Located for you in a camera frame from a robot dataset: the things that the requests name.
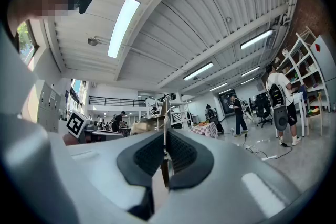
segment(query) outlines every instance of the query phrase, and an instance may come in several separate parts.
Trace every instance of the brick wall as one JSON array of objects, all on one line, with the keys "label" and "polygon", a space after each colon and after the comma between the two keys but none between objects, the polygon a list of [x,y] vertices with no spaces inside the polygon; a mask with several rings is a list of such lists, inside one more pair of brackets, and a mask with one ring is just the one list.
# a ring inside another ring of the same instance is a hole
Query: brick wall
[{"label": "brick wall", "polygon": [[[311,29],[316,37],[329,32],[332,38],[336,40],[336,31],[324,0],[297,0],[289,33],[277,55],[281,61],[284,59],[282,50],[286,47],[290,50],[297,41],[295,33],[302,33],[306,26]],[[261,79],[265,84],[267,74],[264,74]]]}]

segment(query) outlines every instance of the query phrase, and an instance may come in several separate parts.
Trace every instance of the red sticker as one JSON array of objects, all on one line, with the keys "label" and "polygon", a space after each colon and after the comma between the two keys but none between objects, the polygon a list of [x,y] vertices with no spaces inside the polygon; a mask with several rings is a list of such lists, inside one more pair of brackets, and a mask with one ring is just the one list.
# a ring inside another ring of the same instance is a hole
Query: red sticker
[{"label": "red sticker", "polygon": [[317,43],[315,43],[315,47],[316,47],[316,50],[318,52],[321,52],[321,46],[320,45],[318,45]]}]

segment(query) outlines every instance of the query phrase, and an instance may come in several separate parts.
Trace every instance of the checkered tablecloth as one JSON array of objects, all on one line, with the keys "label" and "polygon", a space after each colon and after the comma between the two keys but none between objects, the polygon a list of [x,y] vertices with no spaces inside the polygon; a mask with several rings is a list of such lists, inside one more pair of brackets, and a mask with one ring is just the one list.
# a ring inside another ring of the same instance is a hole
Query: checkered tablecloth
[{"label": "checkered tablecloth", "polygon": [[215,123],[207,123],[204,126],[198,127],[192,127],[189,129],[189,131],[194,132],[195,134],[205,134],[205,136],[209,136],[212,138],[217,138],[218,137],[218,131],[216,128]]}]

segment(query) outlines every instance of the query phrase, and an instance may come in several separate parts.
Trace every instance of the ceiling light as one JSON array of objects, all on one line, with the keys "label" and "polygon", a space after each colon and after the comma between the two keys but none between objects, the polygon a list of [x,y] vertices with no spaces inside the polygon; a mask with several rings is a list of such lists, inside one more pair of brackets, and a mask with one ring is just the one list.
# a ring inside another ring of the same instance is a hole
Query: ceiling light
[{"label": "ceiling light", "polygon": [[251,80],[254,80],[254,78],[252,78],[252,79],[249,79],[249,80],[247,80],[247,81],[243,82],[243,83],[242,83],[242,85],[243,85],[243,84],[246,84],[246,83],[248,83],[248,82],[250,82]]},{"label": "ceiling light", "polygon": [[189,80],[189,79],[193,78],[194,76],[196,76],[196,75],[202,73],[203,71],[205,71],[205,70],[207,70],[208,68],[213,67],[213,66],[214,66],[214,65],[213,65],[212,62],[207,63],[205,66],[203,66],[203,67],[197,69],[195,72],[191,73],[189,76],[187,76],[187,77],[185,77],[185,78],[183,78],[183,79],[184,79],[184,80]]},{"label": "ceiling light", "polygon": [[268,31],[266,31],[266,32],[264,32],[264,33],[262,33],[262,34],[256,36],[255,38],[253,38],[253,39],[251,39],[251,40],[249,40],[249,41],[247,41],[247,42],[241,44],[240,48],[241,48],[242,50],[243,50],[243,49],[246,49],[248,46],[251,46],[251,45],[253,45],[254,43],[256,43],[256,42],[258,42],[258,41],[260,41],[260,40],[262,40],[262,39],[264,39],[264,38],[266,38],[266,37],[272,35],[272,33],[273,33],[273,30],[268,30]]},{"label": "ceiling light", "polygon": [[248,75],[248,74],[250,74],[250,73],[252,73],[252,72],[254,72],[254,71],[256,71],[256,70],[258,70],[260,67],[257,67],[257,68],[255,68],[255,69],[253,69],[253,70],[251,70],[251,71],[248,71],[247,73],[245,73],[245,74],[242,74],[242,77],[243,76],[246,76],[246,75]]},{"label": "ceiling light", "polygon": [[117,57],[126,30],[139,5],[140,2],[136,0],[125,0],[124,4],[122,5],[111,36],[109,51],[107,53],[109,57]]},{"label": "ceiling light", "polygon": [[[231,89],[228,89],[228,90],[226,90],[226,91],[224,91],[224,92],[228,92],[228,91],[230,91]],[[224,92],[220,92],[219,94],[222,94],[222,93],[224,93]]]},{"label": "ceiling light", "polygon": [[215,88],[211,89],[210,91],[217,90],[217,89],[219,89],[219,88],[221,88],[221,87],[224,87],[225,85],[227,85],[227,83],[225,83],[225,84],[222,84],[222,85],[219,85],[219,86],[217,86],[217,87],[215,87]]}]

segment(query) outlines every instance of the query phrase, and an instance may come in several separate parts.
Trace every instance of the blue pants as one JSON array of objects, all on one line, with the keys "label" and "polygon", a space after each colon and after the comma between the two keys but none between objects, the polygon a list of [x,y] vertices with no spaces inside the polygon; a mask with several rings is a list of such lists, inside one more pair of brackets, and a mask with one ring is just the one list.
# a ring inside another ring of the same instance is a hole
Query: blue pants
[{"label": "blue pants", "polygon": [[240,134],[240,126],[242,126],[244,131],[247,130],[243,115],[236,115],[236,134]]}]

